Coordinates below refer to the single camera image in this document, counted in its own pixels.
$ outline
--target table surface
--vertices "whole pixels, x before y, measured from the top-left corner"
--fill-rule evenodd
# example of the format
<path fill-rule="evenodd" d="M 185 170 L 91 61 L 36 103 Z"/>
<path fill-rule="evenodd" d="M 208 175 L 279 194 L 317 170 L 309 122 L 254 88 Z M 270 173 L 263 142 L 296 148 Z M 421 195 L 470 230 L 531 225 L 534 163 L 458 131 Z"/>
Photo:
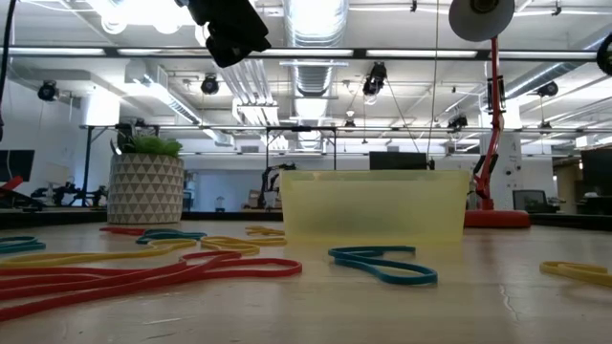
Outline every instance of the table surface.
<path fill-rule="evenodd" d="M 246 237 L 248 225 L 253 223 L 174 227 Z M 134 237 L 100 233 L 99 227 L 3 230 L 0 236 L 36 235 L 54 252 L 140 248 Z M 7 344 L 609 343 L 612 289 L 541 274 L 538 265 L 564 260 L 611 267 L 610 238 L 553 227 L 468 229 L 462 245 L 418 246 L 416 257 L 392 255 L 436 269 L 440 283 L 427 287 L 387 285 L 335 266 L 328 247 L 268 247 L 261 256 L 296 259 L 303 273 L 194 282 L 80 304 L 0 323 L 0 338 Z M 156 267 L 194 250 L 88 266 Z"/>

